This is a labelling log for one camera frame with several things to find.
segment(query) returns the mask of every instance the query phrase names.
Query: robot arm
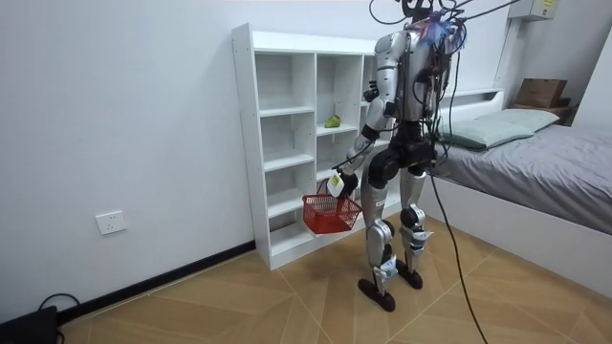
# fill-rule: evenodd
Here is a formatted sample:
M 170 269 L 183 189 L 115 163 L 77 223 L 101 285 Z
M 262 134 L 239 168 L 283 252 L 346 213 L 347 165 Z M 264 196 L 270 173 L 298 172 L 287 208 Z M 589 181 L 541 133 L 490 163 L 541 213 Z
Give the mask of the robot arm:
M 357 188 L 355 171 L 363 165 L 367 155 L 374 149 L 374 142 L 380 137 L 380 132 L 386 129 L 389 120 L 396 114 L 399 64 L 409 46 L 409 40 L 410 35 L 402 31 L 389 34 L 376 44 L 378 96 L 370 103 L 365 125 L 347 152 L 346 162 L 339 167 L 345 185 L 342 196 L 350 195 Z

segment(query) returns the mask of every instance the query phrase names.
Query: gray bed sheet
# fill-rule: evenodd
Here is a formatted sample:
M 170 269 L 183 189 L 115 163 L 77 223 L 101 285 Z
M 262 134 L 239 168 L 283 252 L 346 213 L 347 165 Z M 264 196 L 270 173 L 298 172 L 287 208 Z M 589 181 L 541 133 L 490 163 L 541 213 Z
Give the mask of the gray bed sheet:
M 435 173 L 612 235 L 612 136 L 553 125 L 485 152 L 453 146 Z

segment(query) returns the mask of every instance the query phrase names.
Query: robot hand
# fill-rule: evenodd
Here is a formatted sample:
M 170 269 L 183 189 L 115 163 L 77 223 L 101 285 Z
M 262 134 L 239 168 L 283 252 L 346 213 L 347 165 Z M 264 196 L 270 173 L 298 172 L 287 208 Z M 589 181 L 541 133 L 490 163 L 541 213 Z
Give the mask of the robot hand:
M 330 178 L 329 182 L 327 183 L 327 189 L 330 190 L 332 195 L 336 196 L 338 199 L 346 199 L 351 197 L 353 191 L 355 191 L 360 183 L 357 175 L 344 173 L 341 169 L 337 169 L 336 171 L 338 174 Z

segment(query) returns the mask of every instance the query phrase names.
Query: green pillow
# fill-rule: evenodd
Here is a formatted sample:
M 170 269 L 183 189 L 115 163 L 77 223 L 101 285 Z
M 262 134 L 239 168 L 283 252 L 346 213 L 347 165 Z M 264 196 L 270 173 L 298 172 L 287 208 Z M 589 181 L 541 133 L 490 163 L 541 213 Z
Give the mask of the green pillow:
M 532 132 L 537 132 L 558 121 L 555 114 L 542 110 L 508 109 L 483 116 L 479 119 L 497 119 L 520 125 Z
M 442 136 L 450 143 L 474 150 L 485 150 L 513 141 L 527 139 L 534 132 L 527 128 L 496 118 L 477 118 L 475 120 L 452 123 L 452 137 L 448 128 Z

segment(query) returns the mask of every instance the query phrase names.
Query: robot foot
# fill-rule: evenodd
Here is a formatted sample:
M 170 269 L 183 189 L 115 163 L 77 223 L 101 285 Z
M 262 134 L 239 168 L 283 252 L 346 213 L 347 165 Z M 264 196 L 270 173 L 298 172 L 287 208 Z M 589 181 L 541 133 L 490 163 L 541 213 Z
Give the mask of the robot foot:
M 360 288 L 361 292 L 365 294 L 365 296 L 379 304 L 383 310 L 387 312 L 395 311 L 395 299 L 390 293 L 382 296 L 376 288 L 376 285 L 366 279 L 361 279 L 357 286 Z
M 410 273 L 408 271 L 408 266 L 401 260 L 398 260 L 395 264 L 398 269 L 398 274 L 400 274 L 400 276 L 402 276 L 404 280 L 408 282 L 410 287 L 414 288 L 415 290 L 421 290 L 423 288 L 423 278 L 421 278 L 419 272 L 415 270 L 414 272 Z

